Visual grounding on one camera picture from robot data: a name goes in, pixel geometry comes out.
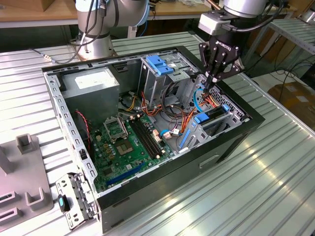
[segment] metal workbench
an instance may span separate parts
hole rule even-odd
[[[244,58],[244,64],[247,64],[251,60],[253,53],[257,49],[268,28],[274,30],[275,33],[261,52],[261,55],[272,47],[279,35],[282,35],[301,48],[295,55],[295,58],[298,58],[303,50],[312,55],[315,54],[315,25],[307,24],[299,19],[274,20],[260,30],[255,42],[252,44]]]
[[[113,41],[118,54],[184,45],[198,56],[199,38],[187,32]],[[68,46],[41,49],[58,60]],[[2,232],[12,235],[100,235],[90,221],[70,232],[56,202],[55,181],[75,171],[31,51],[0,54],[0,144],[36,134],[55,205],[49,212]],[[266,121],[233,154],[109,232],[110,235],[306,235],[315,229],[315,133],[245,75],[226,82]]]

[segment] expansion slot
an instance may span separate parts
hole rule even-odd
[[[139,165],[139,166],[137,166],[137,167],[131,169],[130,171],[127,171],[127,172],[121,174],[120,176],[117,176],[117,177],[115,177],[115,178],[113,178],[113,179],[107,181],[107,182],[106,182],[107,186],[110,185],[110,184],[116,183],[116,182],[118,182],[118,181],[120,181],[120,180],[123,180],[124,178],[127,178],[128,176],[133,175],[133,174],[139,172],[139,171],[141,170],[141,167],[142,167],[144,164],[145,164],[145,162],[143,162],[141,165]]]
[[[159,158],[162,155],[162,151],[160,150],[159,146],[156,144],[155,140],[152,138],[144,124],[139,119],[131,120],[129,124],[137,135],[140,142],[147,150],[149,156],[152,159]]]

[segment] cardboard box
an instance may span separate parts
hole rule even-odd
[[[282,84],[269,89],[268,93],[279,100]],[[286,83],[281,103],[308,127],[315,130],[315,91],[299,82]]]
[[[45,11],[54,0],[0,0],[0,4],[34,11]]]

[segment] gray plastic holder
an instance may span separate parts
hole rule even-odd
[[[0,145],[0,183],[0,232],[53,207],[35,135],[20,135]]]

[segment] blue plastic latch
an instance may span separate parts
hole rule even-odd
[[[194,118],[194,120],[197,122],[197,124],[200,124],[201,122],[208,120],[208,119],[209,119],[209,117],[204,113],[197,114]]]
[[[179,148],[180,148],[180,149],[182,149],[182,147],[183,147],[183,145],[185,144],[186,139],[187,139],[187,137],[188,137],[189,134],[190,134],[190,129],[187,130],[187,132],[186,132],[186,134],[185,134],[185,136],[184,136],[184,138],[183,138],[181,144],[179,144]]]
[[[159,75],[167,75],[174,72],[174,69],[169,67],[158,55],[149,56],[146,60]]]
[[[59,198],[59,205],[62,207],[63,206],[63,199]]]
[[[222,105],[223,109],[225,109],[226,112],[228,112],[230,110],[230,107],[227,106],[226,104]]]

